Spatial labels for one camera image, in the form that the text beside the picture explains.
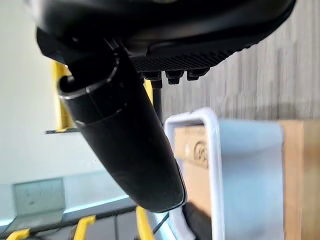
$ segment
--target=black cylindrical tube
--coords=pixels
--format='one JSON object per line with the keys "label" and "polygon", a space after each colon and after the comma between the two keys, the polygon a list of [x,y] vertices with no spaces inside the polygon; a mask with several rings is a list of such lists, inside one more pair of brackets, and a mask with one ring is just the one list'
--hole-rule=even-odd
{"label": "black cylindrical tube", "polygon": [[83,86],[64,76],[58,92],[80,132],[120,187],[140,206],[165,212],[186,201],[169,141],[131,64]]}

